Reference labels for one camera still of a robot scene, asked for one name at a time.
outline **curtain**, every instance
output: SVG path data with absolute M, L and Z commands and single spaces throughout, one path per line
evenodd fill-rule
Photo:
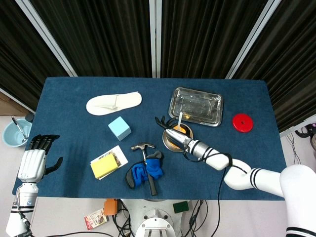
M 282 1 L 234 78 L 267 82 L 280 131 L 316 114 L 316 1 Z
M 161 77 L 225 78 L 266 2 L 162 1 Z
M 148 0 L 31 3 L 78 76 L 152 76 Z
M 0 87 L 35 110 L 45 79 L 67 73 L 15 1 L 0 15 Z

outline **bowl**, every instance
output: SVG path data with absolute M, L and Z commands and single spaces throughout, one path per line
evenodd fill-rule
M 30 135 L 32 124 L 27 122 L 24 118 L 18 118 L 17 122 L 24 134 L 28 137 Z M 22 133 L 13 121 L 7 125 L 2 134 L 3 142 L 10 147 L 24 146 L 28 140 L 22 142 L 23 138 Z

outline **gray floor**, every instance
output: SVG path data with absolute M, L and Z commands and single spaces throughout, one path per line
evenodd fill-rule
M 0 133 L 10 122 L 10 117 L 0 117 Z M 295 134 L 295 147 L 302 163 L 316 170 L 316 154 L 312 150 L 308 139 L 301 139 Z M 293 152 L 286 138 L 281 139 L 287 164 L 293 162 Z M 19 168 L 24 148 L 7 147 L 0 142 L 0 189 L 2 190 L 0 206 L 0 236 L 5 233 L 6 223 L 13 202 L 11 189 Z M 33 215 L 32 231 L 36 237 L 54 234 L 85 231 L 83 217 L 103 207 L 103 199 L 90 198 L 47 198 L 40 197 Z M 197 232 L 198 237 L 210 236 L 217 224 L 217 202 L 208 201 L 209 215 L 206 224 Z M 198 218 L 201 221 L 205 209 L 202 209 Z M 188 217 L 185 213 L 182 219 L 182 228 L 188 228 Z M 286 208 L 284 201 L 221 201 L 221 224 L 217 237 L 281 237 L 286 229 Z M 94 229 L 118 236 L 118 232 L 110 220 L 108 223 Z M 100 236 L 95 234 L 81 236 Z

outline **hammer head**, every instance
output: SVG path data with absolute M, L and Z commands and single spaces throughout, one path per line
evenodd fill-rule
M 139 143 L 138 145 L 132 146 L 132 150 L 137 150 L 137 149 L 141 149 L 144 150 L 146 147 L 151 147 L 151 148 L 155 148 L 155 146 L 153 144 L 147 143 L 147 142 L 142 142 Z

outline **light blue cube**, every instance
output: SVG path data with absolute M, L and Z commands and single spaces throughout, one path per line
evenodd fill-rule
M 128 134 L 132 132 L 128 124 L 124 121 L 124 119 L 122 119 L 121 116 L 111 122 L 109 124 L 109 128 L 119 141 L 123 140 Z

